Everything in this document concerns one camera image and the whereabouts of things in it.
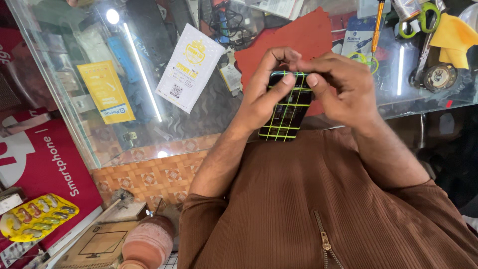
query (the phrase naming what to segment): white packet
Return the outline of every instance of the white packet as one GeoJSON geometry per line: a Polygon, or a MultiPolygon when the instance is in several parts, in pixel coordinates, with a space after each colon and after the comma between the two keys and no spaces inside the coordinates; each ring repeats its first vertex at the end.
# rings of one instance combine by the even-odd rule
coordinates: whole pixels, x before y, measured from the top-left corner
{"type": "Polygon", "coordinates": [[[223,46],[187,24],[156,93],[191,113],[223,51],[223,46]]]}

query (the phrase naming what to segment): yellow packet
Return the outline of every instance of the yellow packet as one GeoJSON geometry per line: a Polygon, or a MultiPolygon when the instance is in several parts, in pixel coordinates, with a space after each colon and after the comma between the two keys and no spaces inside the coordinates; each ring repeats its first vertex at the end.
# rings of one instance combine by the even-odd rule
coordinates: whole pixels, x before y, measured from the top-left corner
{"type": "Polygon", "coordinates": [[[78,67],[105,124],[136,119],[111,61],[76,67],[78,67]]]}
{"type": "Polygon", "coordinates": [[[14,242],[30,242],[51,233],[80,212],[77,206],[49,193],[2,215],[0,231],[14,242]]]}

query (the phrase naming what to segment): ribbed sweater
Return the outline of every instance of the ribbed sweater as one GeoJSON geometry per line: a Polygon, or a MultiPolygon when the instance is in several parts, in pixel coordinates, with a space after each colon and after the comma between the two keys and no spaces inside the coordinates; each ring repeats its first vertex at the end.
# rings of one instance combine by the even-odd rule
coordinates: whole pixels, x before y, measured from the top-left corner
{"type": "Polygon", "coordinates": [[[345,128],[247,144],[227,197],[186,198],[180,269],[339,263],[353,269],[478,268],[478,240],[432,180],[381,190],[345,128]]]}

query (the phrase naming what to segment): screwdriver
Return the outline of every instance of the screwdriver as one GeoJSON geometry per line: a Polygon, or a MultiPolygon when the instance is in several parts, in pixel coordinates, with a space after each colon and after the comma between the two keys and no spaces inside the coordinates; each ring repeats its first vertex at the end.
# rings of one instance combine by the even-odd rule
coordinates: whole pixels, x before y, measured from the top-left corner
{"type": "Polygon", "coordinates": [[[377,50],[377,44],[379,43],[380,36],[380,21],[382,20],[383,6],[385,5],[385,0],[379,0],[379,10],[377,12],[377,23],[375,24],[375,31],[373,32],[372,39],[372,57],[375,56],[375,51],[377,50]]]}

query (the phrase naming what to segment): zipper pull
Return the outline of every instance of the zipper pull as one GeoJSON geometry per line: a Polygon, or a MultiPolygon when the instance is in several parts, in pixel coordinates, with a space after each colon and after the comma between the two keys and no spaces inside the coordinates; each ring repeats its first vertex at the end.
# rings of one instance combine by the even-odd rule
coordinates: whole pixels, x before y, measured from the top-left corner
{"type": "Polygon", "coordinates": [[[330,243],[328,242],[328,237],[325,232],[320,232],[320,235],[322,237],[322,248],[325,250],[330,250],[332,247],[330,246],[330,243]]]}

